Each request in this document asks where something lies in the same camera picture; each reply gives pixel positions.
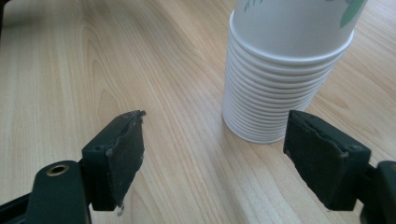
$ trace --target black metal bracket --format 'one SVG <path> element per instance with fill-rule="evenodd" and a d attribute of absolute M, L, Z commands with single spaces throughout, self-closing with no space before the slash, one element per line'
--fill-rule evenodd
<path fill-rule="evenodd" d="M 114 211 L 143 162 L 142 117 L 113 119 L 82 149 L 82 159 L 58 161 L 35 176 L 32 192 L 0 206 L 0 223 L 91 223 L 95 211 Z"/>
<path fill-rule="evenodd" d="M 326 121 L 291 110 L 284 153 L 326 208 L 351 211 L 359 199 L 361 223 L 396 223 L 396 162 L 368 162 L 371 150 Z"/>

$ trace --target stack of paper cups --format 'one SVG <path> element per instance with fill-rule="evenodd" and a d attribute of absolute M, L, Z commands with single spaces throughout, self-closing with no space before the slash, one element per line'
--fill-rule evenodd
<path fill-rule="evenodd" d="M 253 143 L 282 139 L 289 111 L 309 106 L 349 46 L 364 4 L 237 0 L 223 97 L 223 118 L 231 131 Z"/>

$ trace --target green printed design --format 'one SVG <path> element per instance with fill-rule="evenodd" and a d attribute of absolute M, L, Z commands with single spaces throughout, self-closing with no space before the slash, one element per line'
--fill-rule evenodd
<path fill-rule="evenodd" d="M 343 28 L 346 26 L 353 18 L 358 14 L 361 10 L 361 6 L 363 6 L 364 0 L 352 0 L 349 6 L 346 8 L 344 12 L 343 18 L 340 21 L 340 26 Z"/>
<path fill-rule="evenodd" d="M 245 12 L 247 12 L 247 10 L 248 10 L 248 8 L 250 8 L 250 2 L 253 2 L 253 6 L 254 6 L 254 4 L 256 4 L 256 2 L 258 2 L 259 0 L 247 0 L 247 3 L 245 4 Z"/>

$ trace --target light wood surface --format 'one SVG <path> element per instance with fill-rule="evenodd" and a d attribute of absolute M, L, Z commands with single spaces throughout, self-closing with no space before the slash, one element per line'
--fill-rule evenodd
<path fill-rule="evenodd" d="M 93 223 L 359 223 L 328 211 L 282 152 L 221 117 L 234 0 L 12 0 L 0 45 L 0 204 L 144 109 L 146 154 L 122 217 Z M 396 160 L 396 1 L 369 0 L 307 112 Z"/>

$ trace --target table surface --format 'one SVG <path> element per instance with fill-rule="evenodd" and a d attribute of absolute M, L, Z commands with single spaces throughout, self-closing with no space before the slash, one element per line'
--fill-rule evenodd
<path fill-rule="evenodd" d="M 93 223 L 359 223 L 327 210 L 282 152 L 224 124 L 234 0 L 12 0 L 0 45 L 0 203 L 144 109 L 146 154 L 125 212 Z M 369 0 L 355 38 L 306 110 L 396 160 L 396 1 Z"/>

